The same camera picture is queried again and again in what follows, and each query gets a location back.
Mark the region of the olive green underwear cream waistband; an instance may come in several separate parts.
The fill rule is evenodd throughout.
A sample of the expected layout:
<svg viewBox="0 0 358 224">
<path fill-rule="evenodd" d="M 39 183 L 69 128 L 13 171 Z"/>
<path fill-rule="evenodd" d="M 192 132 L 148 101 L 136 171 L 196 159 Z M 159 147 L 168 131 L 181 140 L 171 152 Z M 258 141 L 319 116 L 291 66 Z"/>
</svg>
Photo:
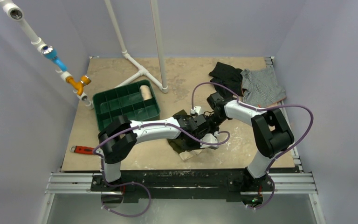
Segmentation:
<svg viewBox="0 0 358 224">
<path fill-rule="evenodd" d="M 181 110 L 181 111 L 175 113 L 174 115 L 189 115 L 189 114 L 187 114 L 187 112 L 185 110 Z M 179 127 L 179 131 L 180 131 L 179 135 L 181 133 L 184 133 L 184 134 L 188 135 L 189 137 L 193 138 L 194 140 L 196 139 L 191 134 L 187 133 L 185 130 L 183 130 L 180 127 Z M 200 149 L 200 145 L 199 146 L 181 146 L 179 141 L 176 138 L 168 139 L 167 142 L 172 147 L 172 149 L 181 157 L 181 159 L 183 161 L 193 157 L 196 154 L 194 152 L 194 150 Z"/>
</svg>

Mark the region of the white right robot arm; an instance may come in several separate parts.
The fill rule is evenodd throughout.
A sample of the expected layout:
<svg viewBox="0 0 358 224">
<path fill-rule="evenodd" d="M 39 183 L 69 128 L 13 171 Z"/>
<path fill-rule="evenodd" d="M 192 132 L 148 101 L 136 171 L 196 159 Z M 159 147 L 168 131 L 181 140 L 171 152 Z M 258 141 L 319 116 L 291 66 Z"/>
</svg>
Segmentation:
<svg viewBox="0 0 358 224">
<path fill-rule="evenodd" d="M 224 99 L 217 92 L 211 94 L 207 102 L 213 109 L 208 117 L 211 124 L 219 126 L 227 119 L 235 119 L 252 127 L 258 152 L 246 167 L 243 184 L 249 190 L 256 189 L 275 156 L 294 143 L 294 135 L 282 111 L 253 107 L 234 98 Z"/>
</svg>

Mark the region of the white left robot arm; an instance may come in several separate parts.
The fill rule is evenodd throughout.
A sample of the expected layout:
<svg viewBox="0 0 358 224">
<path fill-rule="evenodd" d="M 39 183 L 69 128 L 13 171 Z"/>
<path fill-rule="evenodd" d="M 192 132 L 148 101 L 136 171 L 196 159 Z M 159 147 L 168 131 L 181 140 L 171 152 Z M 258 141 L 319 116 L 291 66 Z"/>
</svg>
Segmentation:
<svg viewBox="0 0 358 224">
<path fill-rule="evenodd" d="M 95 153 L 102 159 L 102 185 L 109 191 L 120 186 L 121 161 L 139 143 L 170 139 L 180 140 L 190 149 L 198 148 L 211 127 L 204 115 L 174 115 L 156 121 L 129 120 L 119 116 L 98 134 L 99 145 Z"/>
</svg>

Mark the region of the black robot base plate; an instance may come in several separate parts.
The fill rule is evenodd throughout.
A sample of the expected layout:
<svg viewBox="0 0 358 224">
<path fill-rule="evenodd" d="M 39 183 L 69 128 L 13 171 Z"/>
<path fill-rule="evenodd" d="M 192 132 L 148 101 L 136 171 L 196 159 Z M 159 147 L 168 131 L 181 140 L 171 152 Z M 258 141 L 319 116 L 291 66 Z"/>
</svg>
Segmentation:
<svg viewBox="0 0 358 224">
<path fill-rule="evenodd" d="M 112 184 L 92 176 L 92 192 L 118 193 L 125 203 L 139 199 L 201 199 L 261 205 L 275 190 L 272 178 L 253 179 L 245 168 L 190 170 L 124 170 Z"/>
</svg>

